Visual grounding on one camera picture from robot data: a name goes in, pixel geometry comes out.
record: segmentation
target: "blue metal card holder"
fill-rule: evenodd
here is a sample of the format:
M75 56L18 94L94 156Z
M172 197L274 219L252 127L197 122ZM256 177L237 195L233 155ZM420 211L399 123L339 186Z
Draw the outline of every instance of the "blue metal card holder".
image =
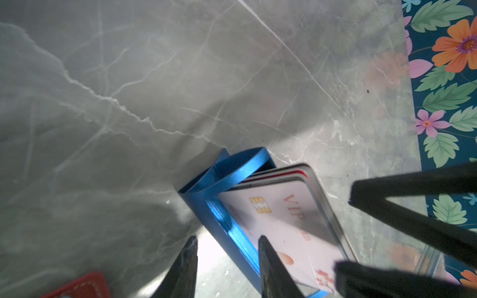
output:
M179 190L180 196L229 257L261 293L259 254L240 226L218 198L255 172L276 168L264 147L248 149L230 156L223 149L217 161ZM318 291L310 298L327 294Z

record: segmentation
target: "green leaf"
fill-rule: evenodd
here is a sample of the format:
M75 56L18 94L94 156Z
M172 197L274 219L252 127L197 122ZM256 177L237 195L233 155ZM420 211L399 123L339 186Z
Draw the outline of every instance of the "green leaf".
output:
M437 137L428 136L424 140L424 151L427 152L428 158L434 158L436 167L440 168L447 163L449 158L454 159L456 157L455 150L459 150L459 146L455 142L458 141L451 134L437 133Z
M416 91L424 91L427 89L434 90L437 87L444 87L448 81L453 80L456 76L455 72L446 72L446 66L435 67L431 72L425 75L421 80L421 85L417 87Z
M457 5L460 0L439 0L423 5L413 17L411 27L424 33L426 30L436 31L437 27L449 27L450 22L474 14L472 9L464 5Z
M464 111L455 112L449 123L462 132L473 132L477 128L477 107L470 106Z
M467 221L464 215L467 214L466 210L462 210L462 205L445 194L439 195L439 200L434 200L434 215L445 223L452 225L460 225Z
M476 82L468 82L458 86L457 83L449 87L442 87L436 93L428 94L422 104L423 108L431 113L440 110L458 109L458 104L465 103L470 99L468 96L477 89Z

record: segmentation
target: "red card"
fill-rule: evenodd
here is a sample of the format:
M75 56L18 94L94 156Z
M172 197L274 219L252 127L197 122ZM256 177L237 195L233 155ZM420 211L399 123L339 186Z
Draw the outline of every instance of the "red card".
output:
M41 298L111 298L100 272L92 272Z

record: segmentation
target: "black claw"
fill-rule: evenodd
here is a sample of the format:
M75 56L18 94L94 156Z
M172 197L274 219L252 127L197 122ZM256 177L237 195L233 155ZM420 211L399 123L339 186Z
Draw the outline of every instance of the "black claw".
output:
M197 237L187 240L151 298L192 298L196 291Z
M304 298L267 237L259 239L262 298Z
M336 288L347 298L475 297L477 291L426 276L379 270L352 262L335 266Z

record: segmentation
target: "floral fabric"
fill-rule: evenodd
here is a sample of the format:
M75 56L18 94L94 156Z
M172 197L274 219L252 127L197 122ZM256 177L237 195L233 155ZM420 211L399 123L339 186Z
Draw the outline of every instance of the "floral fabric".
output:
M476 162L477 1L403 0L403 13L422 169ZM426 196L428 214L477 232L476 195ZM445 262L449 281L477 287L474 268Z

